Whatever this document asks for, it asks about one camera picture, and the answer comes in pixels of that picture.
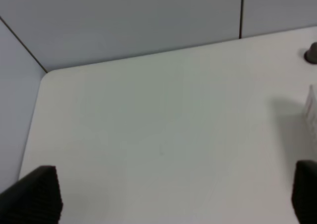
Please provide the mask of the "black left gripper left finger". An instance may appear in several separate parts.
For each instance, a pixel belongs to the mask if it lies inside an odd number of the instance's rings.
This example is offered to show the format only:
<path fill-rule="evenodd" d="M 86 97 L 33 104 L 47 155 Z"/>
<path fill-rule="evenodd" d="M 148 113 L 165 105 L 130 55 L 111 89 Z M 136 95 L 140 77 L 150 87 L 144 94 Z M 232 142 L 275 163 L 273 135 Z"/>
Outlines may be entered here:
<path fill-rule="evenodd" d="M 2 224 L 57 224 L 62 209 L 55 166 L 39 166 L 0 194 Z"/>

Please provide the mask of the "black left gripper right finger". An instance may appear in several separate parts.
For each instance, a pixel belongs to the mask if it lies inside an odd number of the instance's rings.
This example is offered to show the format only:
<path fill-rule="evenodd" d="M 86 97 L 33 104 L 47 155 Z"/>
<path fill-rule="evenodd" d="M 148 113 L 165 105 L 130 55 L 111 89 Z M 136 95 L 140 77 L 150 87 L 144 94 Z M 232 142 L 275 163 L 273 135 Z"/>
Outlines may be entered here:
<path fill-rule="evenodd" d="M 291 201 L 299 223 L 315 224 L 317 222 L 317 163 L 315 161 L 297 161 Z"/>

